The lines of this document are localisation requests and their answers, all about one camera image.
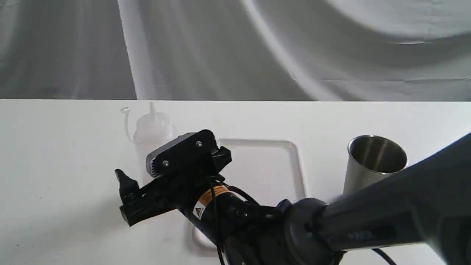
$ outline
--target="plastic squeeze bottle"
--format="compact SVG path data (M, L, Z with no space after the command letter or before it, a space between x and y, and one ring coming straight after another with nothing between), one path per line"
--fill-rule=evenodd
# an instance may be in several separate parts
M123 108L121 112L126 114L124 121L126 135L135 145L142 182L146 185L154 179L146 170L147 155L175 139L177 137L177 128L170 123L170 116L162 112L156 112L153 103L150 102L149 113L138 119L136 131L134 132L133 140L131 140L128 131L130 109Z

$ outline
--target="white backdrop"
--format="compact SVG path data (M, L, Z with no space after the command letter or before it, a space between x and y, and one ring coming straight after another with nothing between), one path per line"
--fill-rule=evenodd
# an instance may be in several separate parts
M468 0L0 0L0 97L471 100Z

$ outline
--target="orange label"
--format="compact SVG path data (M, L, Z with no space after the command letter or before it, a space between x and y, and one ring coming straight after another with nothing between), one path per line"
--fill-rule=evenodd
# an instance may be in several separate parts
M230 192L230 191L225 186L214 187L214 195L216 197L226 192ZM204 206L208 206L208 204L212 201L211 189L203 193L203 195L201 195L198 201Z

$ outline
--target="warning label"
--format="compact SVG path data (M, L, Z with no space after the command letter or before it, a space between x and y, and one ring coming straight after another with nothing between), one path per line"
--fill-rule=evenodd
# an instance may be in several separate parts
M217 197L223 193L230 192L225 186L216 186L214 187L214 195ZM193 208L193 214L201 220L201 217L203 216L203 212L208 206L208 204L212 201L212 194L211 194L211 189L207 190L201 197L198 199L198 201L195 204L195 207Z

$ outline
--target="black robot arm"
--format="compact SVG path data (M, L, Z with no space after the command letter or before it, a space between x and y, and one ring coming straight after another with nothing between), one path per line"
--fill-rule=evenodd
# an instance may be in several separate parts
M429 244L448 264L471 260L471 134L332 204L306 198L260 206L224 183L231 153L211 131L187 133L147 157L141 189L116 170L131 226L177 209L230 265L333 265L358 248Z

